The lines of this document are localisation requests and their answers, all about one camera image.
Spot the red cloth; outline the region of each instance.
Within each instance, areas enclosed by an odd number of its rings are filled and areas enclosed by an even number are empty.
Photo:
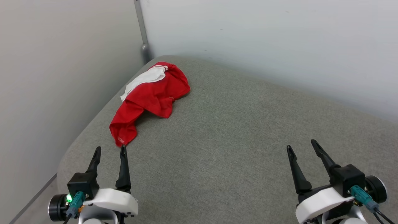
[[[118,147],[127,145],[137,136],[135,120],[147,110],[159,117],[169,118],[172,103],[190,91],[184,73],[173,64],[158,62],[168,69],[165,77],[154,83],[139,84],[117,110],[109,129]]]

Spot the gray cushion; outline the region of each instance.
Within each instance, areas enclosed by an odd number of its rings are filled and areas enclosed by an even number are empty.
[[[188,78],[191,92],[174,102],[169,119],[146,113],[127,146],[139,214],[126,223],[296,223],[286,145],[291,144],[313,187],[328,184],[314,153],[316,139],[340,165],[352,163],[389,189],[381,205],[398,221],[398,125],[299,91],[250,78],[201,60],[162,56]],[[118,177],[119,148],[109,124],[124,88],[68,149],[58,187],[84,172],[97,146],[101,188]],[[368,212],[369,223],[377,221]]]

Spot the white wall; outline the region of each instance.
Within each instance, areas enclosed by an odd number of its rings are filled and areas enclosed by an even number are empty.
[[[1,223],[141,68],[141,45],[131,0],[0,1]]]
[[[188,55],[398,121],[390,0],[142,0],[155,56]]]

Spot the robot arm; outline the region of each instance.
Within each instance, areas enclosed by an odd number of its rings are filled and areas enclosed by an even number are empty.
[[[329,175],[329,185],[312,189],[302,173],[297,157],[290,145],[287,146],[290,167],[298,196],[296,208],[300,224],[326,224],[327,220],[348,215],[334,224],[366,223],[359,206],[365,205],[376,214],[378,203],[387,199],[387,191],[381,180],[375,176],[365,176],[355,166],[341,167],[322,149],[316,140],[311,140],[316,155],[321,158]]]
[[[97,166],[100,163],[101,147],[97,147],[85,173],[75,173],[68,182],[69,195],[55,195],[49,204],[52,221],[79,218],[79,224],[101,224],[112,220],[124,224],[124,218],[138,214],[137,199],[131,195],[131,181],[126,146],[120,149],[119,179],[116,189],[100,189],[97,183]]]

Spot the black cable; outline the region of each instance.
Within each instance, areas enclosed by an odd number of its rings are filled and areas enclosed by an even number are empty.
[[[65,222],[64,222],[64,224],[67,224],[68,223],[68,221],[69,221],[69,219],[72,217],[72,214],[69,214],[68,215],[68,217],[65,219]]]
[[[378,215],[376,213],[373,213],[377,219],[377,221],[379,221],[381,224],[384,224],[384,222],[378,217]]]
[[[391,223],[391,224],[395,224],[393,221],[391,221],[387,216],[385,216],[378,208],[375,208],[375,211],[381,216],[383,217],[385,220],[387,220],[387,222]]]

